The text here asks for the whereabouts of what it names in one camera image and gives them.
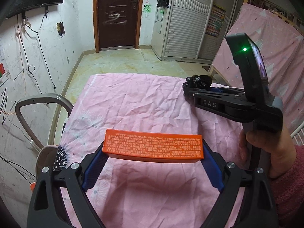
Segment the red fuzzy sleeve forearm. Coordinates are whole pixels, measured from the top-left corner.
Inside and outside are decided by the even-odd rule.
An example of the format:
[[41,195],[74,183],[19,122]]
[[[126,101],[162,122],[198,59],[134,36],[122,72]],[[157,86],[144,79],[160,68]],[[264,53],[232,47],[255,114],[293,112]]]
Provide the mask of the red fuzzy sleeve forearm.
[[291,169],[271,180],[281,227],[303,225],[303,146],[296,146],[296,160]]

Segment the person's right hand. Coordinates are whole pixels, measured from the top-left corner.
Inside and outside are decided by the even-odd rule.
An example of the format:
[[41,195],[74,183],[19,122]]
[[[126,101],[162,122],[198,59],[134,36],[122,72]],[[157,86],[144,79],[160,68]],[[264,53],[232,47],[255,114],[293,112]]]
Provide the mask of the person's right hand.
[[239,135],[239,149],[242,162],[246,162],[249,156],[247,143],[270,154],[270,178],[275,179],[285,174],[296,161],[296,148],[286,125],[283,125],[282,131],[277,134],[263,131],[249,131],[246,133],[241,131]]

